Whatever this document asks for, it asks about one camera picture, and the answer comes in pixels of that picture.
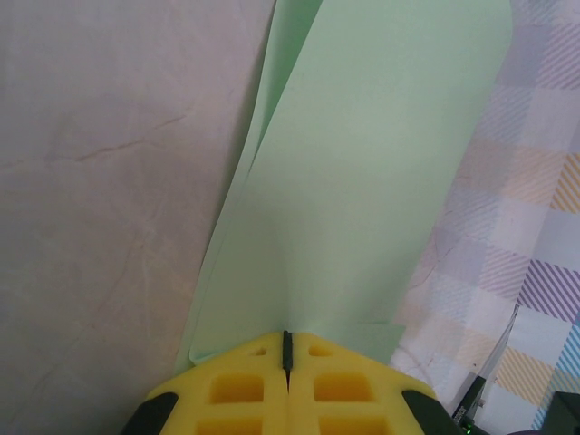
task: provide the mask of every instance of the light green paper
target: light green paper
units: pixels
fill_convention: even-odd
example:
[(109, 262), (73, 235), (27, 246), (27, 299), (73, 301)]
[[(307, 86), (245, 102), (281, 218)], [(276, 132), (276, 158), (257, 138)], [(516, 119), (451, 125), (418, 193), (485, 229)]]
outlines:
[(504, 0), (323, 2), (194, 296), (193, 361), (289, 329), (388, 362), (510, 34)]
[(274, 115), (276, 105), (280, 100), (290, 72), (294, 68), (298, 54), (302, 49), (321, 2), (322, 0), (278, 0), (276, 2), (260, 77), (260, 86), (256, 97), (256, 106), (254, 107), (246, 143), (199, 271), (195, 291), (196, 302), (191, 306), (188, 321), (184, 328), (175, 372), (184, 372), (192, 365), (189, 359), (189, 347), (193, 339), (193, 331), (199, 316), (199, 309), (202, 306), (202, 303), (198, 301), (203, 301), (204, 299), (209, 278), (226, 236), (229, 222), (242, 194), (247, 174), (252, 167), (260, 143), (266, 134), (267, 126)]

